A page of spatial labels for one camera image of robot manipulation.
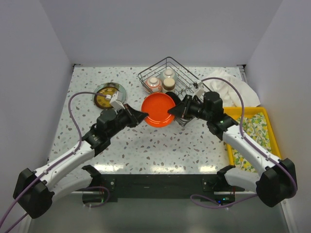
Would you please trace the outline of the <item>orange plate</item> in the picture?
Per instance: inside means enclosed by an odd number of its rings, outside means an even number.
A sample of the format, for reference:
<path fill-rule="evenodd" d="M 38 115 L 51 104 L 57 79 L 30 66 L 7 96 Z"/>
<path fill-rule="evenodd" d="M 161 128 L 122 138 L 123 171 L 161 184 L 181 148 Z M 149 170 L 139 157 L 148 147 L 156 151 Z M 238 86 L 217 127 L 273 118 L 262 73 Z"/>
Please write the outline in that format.
<path fill-rule="evenodd" d="M 168 110 L 175 107 L 173 99 L 164 93 L 153 93 L 145 98 L 141 105 L 141 111 L 148 114 L 145 122 L 155 128 L 163 128 L 171 124 L 174 115 Z"/>

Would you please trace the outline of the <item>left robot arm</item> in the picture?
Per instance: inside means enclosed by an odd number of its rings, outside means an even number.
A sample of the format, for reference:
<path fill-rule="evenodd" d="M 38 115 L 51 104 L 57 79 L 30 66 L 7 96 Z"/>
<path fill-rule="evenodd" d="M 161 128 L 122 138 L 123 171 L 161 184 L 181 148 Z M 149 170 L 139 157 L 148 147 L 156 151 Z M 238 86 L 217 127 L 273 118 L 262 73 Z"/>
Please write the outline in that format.
<path fill-rule="evenodd" d="M 122 109 L 103 110 L 90 130 L 69 151 L 34 171 L 20 172 L 13 198 L 31 218 L 42 216 L 58 194 L 56 184 L 82 163 L 96 157 L 124 128 L 139 125 L 148 113 L 125 104 Z"/>

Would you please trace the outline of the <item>yellow plastic tray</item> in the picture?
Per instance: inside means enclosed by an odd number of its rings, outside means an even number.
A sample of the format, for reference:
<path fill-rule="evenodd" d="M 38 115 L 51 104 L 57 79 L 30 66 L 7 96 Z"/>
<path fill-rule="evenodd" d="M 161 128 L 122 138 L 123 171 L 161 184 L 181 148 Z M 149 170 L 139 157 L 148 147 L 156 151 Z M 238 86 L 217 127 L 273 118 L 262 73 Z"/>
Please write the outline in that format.
<path fill-rule="evenodd" d="M 279 148 L 276 142 L 276 138 L 273 132 L 273 128 L 271 126 L 267 111 L 265 108 L 263 107 L 246 107 L 244 109 L 244 117 L 252 117 L 253 115 L 262 112 L 266 118 L 267 121 L 267 127 L 268 127 L 268 134 L 269 134 L 269 138 L 270 138 L 270 145 L 271 145 L 271 152 L 273 155 L 278 156 L 279 158 L 281 158 L 282 156 L 280 155 L 279 152 Z M 227 144 L 227 152 L 228 152 L 228 157 L 229 157 L 229 164 L 234 166 L 233 163 L 233 155 L 231 152 L 231 145 Z"/>

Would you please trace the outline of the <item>white towel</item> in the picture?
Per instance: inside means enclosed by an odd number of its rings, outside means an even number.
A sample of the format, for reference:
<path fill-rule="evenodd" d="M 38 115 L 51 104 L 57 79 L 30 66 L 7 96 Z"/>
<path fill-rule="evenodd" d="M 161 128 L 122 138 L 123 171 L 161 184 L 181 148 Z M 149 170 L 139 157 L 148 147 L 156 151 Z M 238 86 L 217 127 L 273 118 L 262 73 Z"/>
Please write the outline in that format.
<path fill-rule="evenodd" d="M 224 70 L 217 69 L 207 76 L 221 78 L 231 83 L 242 97 L 244 107 L 260 106 L 260 100 L 256 92 L 241 79 L 227 73 Z M 207 80 L 204 84 L 211 90 L 219 93 L 223 100 L 224 107 L 241 107 L 241 101 L 236 91 L 226 82 L 221 80 Z"/>

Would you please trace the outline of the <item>white orange patterned bowl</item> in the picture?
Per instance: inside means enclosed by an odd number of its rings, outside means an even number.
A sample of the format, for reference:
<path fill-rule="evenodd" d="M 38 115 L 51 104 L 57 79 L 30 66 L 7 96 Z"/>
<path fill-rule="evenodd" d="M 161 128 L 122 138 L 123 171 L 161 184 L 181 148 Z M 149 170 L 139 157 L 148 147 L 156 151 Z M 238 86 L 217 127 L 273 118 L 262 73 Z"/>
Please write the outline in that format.
<path fill-rule="evenodd" d="M 162 82 L 157 77 L 150 77 L 145 81 L 144 89 L 149 94 L 161 92 Z"/>

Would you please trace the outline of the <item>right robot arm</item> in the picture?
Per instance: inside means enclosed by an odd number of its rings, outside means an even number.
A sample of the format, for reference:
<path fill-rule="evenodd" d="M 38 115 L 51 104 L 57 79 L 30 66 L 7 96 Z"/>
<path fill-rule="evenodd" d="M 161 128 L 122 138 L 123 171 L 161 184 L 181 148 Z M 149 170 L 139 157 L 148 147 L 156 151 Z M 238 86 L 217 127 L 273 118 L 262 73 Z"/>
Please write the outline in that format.
<path fill-rule="evenodd" d="M 182 119 L 196 117 L 205 120 L 209 131 L 236 149 L 255 169 L 255 173 L 235 166 L 217 172 L 216 184 L 227 191 L 232 186 L 256 193 L 267 206 L 274 207 L 297 193 L 295 165 L 290 159 L 280 159 L 260 146 L 242 129 L 242 125 L 227 115 L 223 101 L 216 92 L 206 92 L 202 102 L 186 95 L 168 113 Z"/>

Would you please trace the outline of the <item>cream brown cup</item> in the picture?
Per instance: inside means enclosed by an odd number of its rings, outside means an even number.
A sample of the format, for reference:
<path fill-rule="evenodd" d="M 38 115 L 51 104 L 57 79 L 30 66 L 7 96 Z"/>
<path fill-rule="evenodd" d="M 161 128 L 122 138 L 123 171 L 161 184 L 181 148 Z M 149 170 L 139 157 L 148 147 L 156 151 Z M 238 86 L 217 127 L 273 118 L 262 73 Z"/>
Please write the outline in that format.
<path fill-rule="evenodd" d="M 165 78 L 162 84 L 162 92 L 174 92 L 175 90 L 175 80 L 173 78 Z"/>

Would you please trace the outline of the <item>lemon print cloth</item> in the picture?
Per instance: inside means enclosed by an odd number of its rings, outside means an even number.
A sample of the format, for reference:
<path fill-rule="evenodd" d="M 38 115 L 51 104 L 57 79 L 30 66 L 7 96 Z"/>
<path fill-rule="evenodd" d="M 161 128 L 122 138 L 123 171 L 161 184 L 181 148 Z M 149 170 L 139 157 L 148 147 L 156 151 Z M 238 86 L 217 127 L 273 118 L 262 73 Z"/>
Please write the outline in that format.
<path fill-rule="evenodd" d="M 267 121 L 262 112 L 252 117 L 244 117 L 243 130 L 263 148 L 271 152 Z M 256 173 L 254 167 L 233 147 L 231 147 L 234 166 L 247 172 Z"/>

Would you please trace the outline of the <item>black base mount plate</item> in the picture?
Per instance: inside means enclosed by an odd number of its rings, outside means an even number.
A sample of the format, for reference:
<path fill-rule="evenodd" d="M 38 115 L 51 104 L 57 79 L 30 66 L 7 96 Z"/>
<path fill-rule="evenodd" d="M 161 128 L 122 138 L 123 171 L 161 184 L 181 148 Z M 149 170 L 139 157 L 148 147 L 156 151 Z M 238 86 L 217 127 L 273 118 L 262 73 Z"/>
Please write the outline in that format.
<path fill-rule="evenodd" d="M 96 175 L 89 188 L 118 199 L 188 199 L 193 194 L 214 198 L 216 192 L 244 191 L 220 181 L 216 174 Z"/>

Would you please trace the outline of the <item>pale green ribbed cup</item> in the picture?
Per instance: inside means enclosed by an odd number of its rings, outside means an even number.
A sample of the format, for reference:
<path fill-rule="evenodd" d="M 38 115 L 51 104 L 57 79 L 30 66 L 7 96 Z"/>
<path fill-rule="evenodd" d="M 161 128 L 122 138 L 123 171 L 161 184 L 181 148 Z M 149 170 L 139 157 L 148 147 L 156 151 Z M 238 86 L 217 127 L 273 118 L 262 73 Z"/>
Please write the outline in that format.
<path fill-rule="evenodd" d="M 173 78 L 175 82 L 178 79 L 176 72 L 172 69 L 166 69 L 161 72 L 159 79 L 161 80 L 162 83 L 166 78 Z"/>

